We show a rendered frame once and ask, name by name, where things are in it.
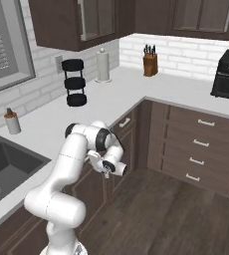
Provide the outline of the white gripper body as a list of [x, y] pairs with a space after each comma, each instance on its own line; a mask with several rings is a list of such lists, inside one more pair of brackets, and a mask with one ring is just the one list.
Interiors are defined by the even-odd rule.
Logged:
[[103, 161], [100, 154], [94, 150], [90, 150], [88, 152], [88, 157], [90, 159], [91, 165], [94, 168], [95, 171], [103, 173], [104, 167], [103, 167]]

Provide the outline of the dark wood drawer front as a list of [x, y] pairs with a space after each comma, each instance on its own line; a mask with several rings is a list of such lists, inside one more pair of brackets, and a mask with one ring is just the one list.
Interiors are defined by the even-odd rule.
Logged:
[[[186, 181], [190, 184], [212, 190], [224, 196], [229, 197], [229, 178], [222, 178], [215, 173], [206, 170], [196, 169], [192, 167], [183, 166], [179, 162], [173, 162], [165, 159], [162, 164], [162, 171], [175, 177]], [[192, 176], [200, 177], [200, 181], [194, 181], [186, 178], [185, 174], [189, 173]]]
[[[181, 148], [175, 145], [167, 144], [165, 146], [164, 155], [170, 159], [185, 163], [186, 165], [196, 167], [198, 169], [221, 172], [229, 176], [229, 159], [221, 156], [214, 155], [209, 152], [203, 152], [197, 149]], [[204, 165], [196, 164], [189, 161], [189, 157], [197, 160], [204, 160]]]
[[[229, 136], [229, 119], [179, 107], [170, 108], [169, 119], [173, 122], [180, 123], [183, 126], [188, 126], [191, 129], [198, 129], [200, 131]], [[199, 124], [198, 119], [215, 123], [215, 127]]]
[[[224, 141], [219, 138], [212, 137], [206, 134], [194, 133], [178, 127], [170, 126], [167, 131], [167, 138], [170, 141], [176, 142], [179, 145], [186, 147], [195, 147], [204, 149], [209, 152], [214, 152], [229, 156], [229, 141]], [[209, 142], [208, 147], [193, 143], [193, 140], [197, 139], [202, 142]]]
[[[130, 118], [130, 122], [123, 128], [120, 128], [118, 124], [123, 123], [125, 118]], [[126, 130], [130, 129], [133, 123], [133, 111], [127, 113], [124, 117], [120, 118], [112, 127], [111, 131], [116, 135], [119, 136], [124, 133]]]

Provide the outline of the dark wood cupboard door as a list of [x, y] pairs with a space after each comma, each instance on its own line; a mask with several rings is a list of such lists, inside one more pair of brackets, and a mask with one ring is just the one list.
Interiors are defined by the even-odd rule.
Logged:
[[119, 141], [121, 142], [123, 148], [123, 155], [121, 161], [126, 164], [125, 173], [123, 176], [112, 176], [112, 195], [115, 195], [119, 189], [122, 187], [123, 183], [127, 180], [131, 170], [132, 170], [132, 160], [133, 160], [133, 133], [130, 129], [125, 134], [123, 134]]
[[76, 229], [77, 235], [80, 236], [107, 202], [105, 177], [96, 172], [90, 161], [87, 160], [79, 180], [74, 184], [67, 185], [65, 192], [86, 204], [86, 218]]

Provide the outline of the narrow dark wood cupboard panel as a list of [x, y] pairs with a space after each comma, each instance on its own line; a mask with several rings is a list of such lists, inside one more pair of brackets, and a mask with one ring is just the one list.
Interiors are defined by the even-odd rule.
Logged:
[[165, 138], [165, 122], [168, 105], [153, 102], [149, 130], [147, 167], [159, 169], [163, 139]]

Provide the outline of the black three-tier stand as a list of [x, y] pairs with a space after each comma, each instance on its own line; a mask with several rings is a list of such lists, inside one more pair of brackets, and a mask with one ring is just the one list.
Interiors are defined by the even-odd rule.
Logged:
[[[84, 88], [86, 80], [83, 78], [84, 61], [82, 59], [69, 59], [62, 62], [65, 72], [64, 85], [67, 90], [67, 105], [69, 107], [81, 107], [87, 103]], [[78, 77], [68, 77], [68, 72], [80, 72]]]

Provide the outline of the dark grey sink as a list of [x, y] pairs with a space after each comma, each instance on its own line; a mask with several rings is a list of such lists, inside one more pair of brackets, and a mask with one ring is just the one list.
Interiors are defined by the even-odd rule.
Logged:
[[0, 200], [51, 160], [0, 136]]

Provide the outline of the white soap dispenser bottle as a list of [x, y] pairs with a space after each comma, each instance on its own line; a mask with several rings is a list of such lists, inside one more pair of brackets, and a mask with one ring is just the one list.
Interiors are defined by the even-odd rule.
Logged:
[[7, 109], [7, 113], [4, 115], [4, 118], [10, 134], [18, 134], [21, 132], [18, 116], [10, 108]]

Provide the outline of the white paper towel roll holder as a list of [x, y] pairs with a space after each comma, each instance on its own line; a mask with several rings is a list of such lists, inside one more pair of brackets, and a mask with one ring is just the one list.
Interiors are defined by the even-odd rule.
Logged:
[[105, 51], [104, 48], [100, 48], [98, 52], [96, 52], [97, 57], [97, 78], [96, 81], [98, 83], [108, 83], [110, 82], [110, 55]]

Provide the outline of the wooden knife block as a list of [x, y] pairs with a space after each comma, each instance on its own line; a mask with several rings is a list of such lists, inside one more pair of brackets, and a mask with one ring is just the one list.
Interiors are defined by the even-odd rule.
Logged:
[[155, 46], [145, 45], [143, 52], [143, 75], [145, 77], [155, 76], [158, 73], [157, 54], [155, 52]]

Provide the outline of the window with grey blinds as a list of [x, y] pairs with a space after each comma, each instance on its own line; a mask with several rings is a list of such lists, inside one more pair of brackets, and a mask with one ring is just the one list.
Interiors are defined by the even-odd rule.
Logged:
[[35, 77], [20, 0], [0, 0], [0, 92]]

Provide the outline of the grey wall socket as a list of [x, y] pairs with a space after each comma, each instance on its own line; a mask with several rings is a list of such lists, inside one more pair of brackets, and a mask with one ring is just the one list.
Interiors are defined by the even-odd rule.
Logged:
[[63, 62], [63, 56], [56, 56], [55, 57], [55, 61], [56, 61], [56, 66], [57, 66], [57, 72], [58, 74], [63, 72], [63, 68], [62, 68], [62, 62]]

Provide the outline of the dark wood glass-door wall cupboard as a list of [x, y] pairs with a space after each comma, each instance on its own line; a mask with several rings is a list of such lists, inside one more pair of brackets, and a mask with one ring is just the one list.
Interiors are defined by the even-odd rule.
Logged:
[[134, 31], [135, 0], [29, 0], [38, 46], [80, 52]]

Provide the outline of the dark wood wall cupboard run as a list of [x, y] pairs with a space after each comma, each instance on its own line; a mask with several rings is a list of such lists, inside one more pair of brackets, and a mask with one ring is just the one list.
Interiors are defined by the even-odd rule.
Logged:
[[135, 32], [229, 41], [229, 0], [135, 0]]

